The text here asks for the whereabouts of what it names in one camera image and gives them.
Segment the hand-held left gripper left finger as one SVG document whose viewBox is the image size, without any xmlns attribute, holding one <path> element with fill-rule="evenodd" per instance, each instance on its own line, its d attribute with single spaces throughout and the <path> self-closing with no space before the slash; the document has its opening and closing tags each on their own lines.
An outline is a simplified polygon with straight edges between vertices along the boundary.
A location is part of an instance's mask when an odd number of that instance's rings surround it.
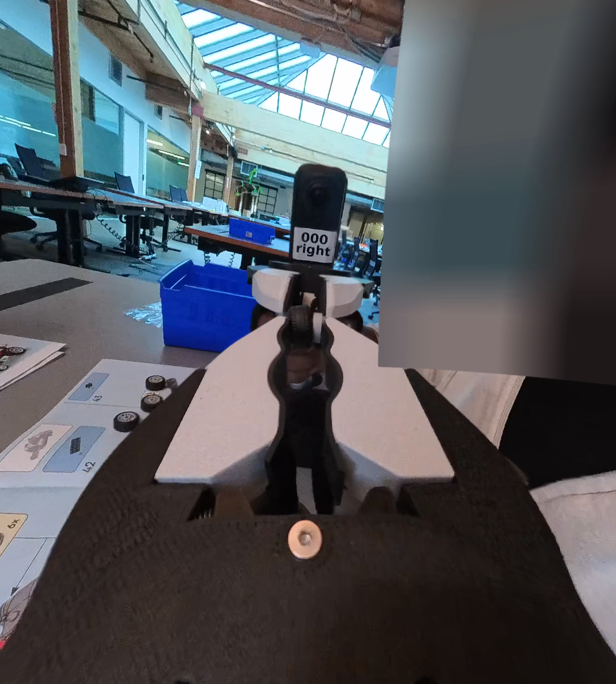
<svg viewBox="0 0 616 684">
<path fill-rule="evenodd" d="M 209 363 L 166 454 L 158 483 L 201 483 L 193 516 L 252 515 L 264 490 L 264 459 L 280 427 L 269 368 L 286 324 L 276 316 Z"/>
</svg>

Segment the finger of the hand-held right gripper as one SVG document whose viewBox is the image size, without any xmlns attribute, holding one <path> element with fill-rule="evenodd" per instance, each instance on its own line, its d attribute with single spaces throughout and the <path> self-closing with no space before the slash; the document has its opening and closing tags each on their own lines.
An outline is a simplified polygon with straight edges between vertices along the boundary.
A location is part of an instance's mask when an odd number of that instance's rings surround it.
<svg viewBox="0 0 616 684">
<path fill-rule="evenodd" d="M 295 270 L 260 268 L 252 276 L 252 296 L 263 308 L 288 317 L 294 306 L 302 306 L 306 275 Z"/>
<path fill-rule="evenodd" d="M 357 278 L 324 275 L 323 314 L 326 318 L 345 318 L 357 312 L 363 300 L 363 285 Z"/>
</svg>

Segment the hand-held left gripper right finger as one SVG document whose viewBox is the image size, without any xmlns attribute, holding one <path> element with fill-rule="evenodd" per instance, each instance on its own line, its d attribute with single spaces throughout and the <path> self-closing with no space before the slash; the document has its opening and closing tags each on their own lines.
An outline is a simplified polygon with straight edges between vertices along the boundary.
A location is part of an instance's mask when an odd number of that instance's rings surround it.
<svg viewBox="0 0 616 684">
<path fill-rule="evenodd" d="M 321 331 L 325 390 L 310 392 L 317 455 L 309 457 L 320 514 L 355 509 L 373 488 L 450 483 L 455 471 L 402 369 L 335 318 Z"/>
</svg>

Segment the open lego instruction booklet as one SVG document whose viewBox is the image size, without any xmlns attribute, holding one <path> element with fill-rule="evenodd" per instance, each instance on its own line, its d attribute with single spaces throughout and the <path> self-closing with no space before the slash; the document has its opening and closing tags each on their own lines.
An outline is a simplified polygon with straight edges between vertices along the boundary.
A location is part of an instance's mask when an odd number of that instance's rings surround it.
<svg viewBox="0 0 616 684">
<path fill-rule="evenodd" d="M 140 414 L 146 393 L 165 399 L 194 369 L 102 360 L 49 413 L 0 453 L 0 651 L 30 603 L 73 506 L 128 433 L 113 418 Z M 145 380 L 167 379 L 161 391 Z"/>
</svg>

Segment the small blue plastic bin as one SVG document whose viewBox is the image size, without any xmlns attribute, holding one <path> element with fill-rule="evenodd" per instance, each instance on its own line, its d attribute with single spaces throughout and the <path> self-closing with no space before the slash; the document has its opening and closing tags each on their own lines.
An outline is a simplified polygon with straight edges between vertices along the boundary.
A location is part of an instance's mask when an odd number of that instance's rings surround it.
<svg viewBox="0 0 616 684">
<path fill-rule="evenodd" d="M 237 240 L 269 245 L 276 237 L 276 230 L 270 224 L 231 216 L 228 220 L 228 234 Z"/>
</svg>

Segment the large blue plastic bin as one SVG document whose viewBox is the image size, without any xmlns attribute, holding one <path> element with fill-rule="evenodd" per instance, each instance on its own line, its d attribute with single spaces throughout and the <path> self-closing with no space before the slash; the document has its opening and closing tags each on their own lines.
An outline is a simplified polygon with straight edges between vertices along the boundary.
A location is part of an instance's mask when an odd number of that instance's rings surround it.
<svg viewBox="0 0 616 684">
<path fill-rule="evenodd" d="M 159 280 L 164 345 L 223 352 L 251 329 L 247 271 L 183 261 Z"/>
</svg>

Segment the clear plastic bag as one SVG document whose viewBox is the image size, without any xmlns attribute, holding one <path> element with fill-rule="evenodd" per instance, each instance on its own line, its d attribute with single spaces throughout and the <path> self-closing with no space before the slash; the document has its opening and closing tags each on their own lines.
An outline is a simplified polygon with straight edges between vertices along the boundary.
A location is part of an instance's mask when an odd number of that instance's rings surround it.
<svg viewBox="0 0 616 684">
<path fill-rule="evenodd" d="M 162 329 L 164 325 L 160 301 L 139 308 L 129 309 L 128 311 L 125 311 L 124 314 L 135 321 L 141 321 L 158 329 Z"/>
</svg>

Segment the black tape strip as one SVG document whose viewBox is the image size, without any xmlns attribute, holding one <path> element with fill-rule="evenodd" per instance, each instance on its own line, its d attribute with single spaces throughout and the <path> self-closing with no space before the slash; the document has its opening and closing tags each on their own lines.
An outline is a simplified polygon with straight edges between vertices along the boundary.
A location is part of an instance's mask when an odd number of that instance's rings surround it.
<svg viewBox="0 0 616 684">
<path fill-rule="evenodd" d="M 30 286 L 1 294 L 0 312 L 91 284 L 90 281 L 80 278 L 63 278 L 42 285 Z"/>
</svg>

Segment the long dark office desk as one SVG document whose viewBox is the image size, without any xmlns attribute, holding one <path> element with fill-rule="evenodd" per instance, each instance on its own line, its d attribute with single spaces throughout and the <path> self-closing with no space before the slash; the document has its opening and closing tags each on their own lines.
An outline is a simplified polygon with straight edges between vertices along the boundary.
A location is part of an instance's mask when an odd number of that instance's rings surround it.
<svg viewBox="0 0 616 684">
<path fill-rule="evenodd" d="M 126 255 L 140 256 L 141 224 L 149 219 L 162 223 L 162 242 L 167 243 L 169 219 L 193 218 L 193 209 L 186 204 L 142 198 L 132 193 L 90 187 L 87 192 L 75 192 L 58 187 L 25 183 L 0 176 L 0 207 L 26 207 L 52 212 L 56 223 L 57 259 L 78 268 L 85 266 L 83 215 L 116 215 L 126 218 Z"/>
</svg>

